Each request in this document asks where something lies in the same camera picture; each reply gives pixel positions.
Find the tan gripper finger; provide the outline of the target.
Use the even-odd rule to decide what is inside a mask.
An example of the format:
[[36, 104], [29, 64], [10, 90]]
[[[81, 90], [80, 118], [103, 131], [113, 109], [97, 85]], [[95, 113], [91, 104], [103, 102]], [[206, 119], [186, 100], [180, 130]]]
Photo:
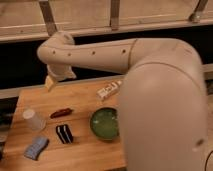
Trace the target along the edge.
[[57, 81], [51, 76], [47, 76], [45, 79], [45, 87], [47, 91], [51, 91], [57, 84]]

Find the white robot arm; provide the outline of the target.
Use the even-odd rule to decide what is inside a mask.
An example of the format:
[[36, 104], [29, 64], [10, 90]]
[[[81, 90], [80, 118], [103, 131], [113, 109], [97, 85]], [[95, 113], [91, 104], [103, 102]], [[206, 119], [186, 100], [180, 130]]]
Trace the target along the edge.
[[202, 62], [188, 43], [133, 38], [77, 45], [57, 32], [37, 50], [48, 74], [72, 66], [124, 75], [118, 122], [127, 171], [204, 171], [209, 113]]

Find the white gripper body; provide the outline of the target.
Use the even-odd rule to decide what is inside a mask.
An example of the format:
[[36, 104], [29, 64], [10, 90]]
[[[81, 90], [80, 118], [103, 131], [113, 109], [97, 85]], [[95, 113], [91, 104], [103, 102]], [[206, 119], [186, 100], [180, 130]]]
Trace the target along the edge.
[[48, 65], [47, 70], [48, 75], [56, 81], [76, 78], [76, 74], [69, 65]]

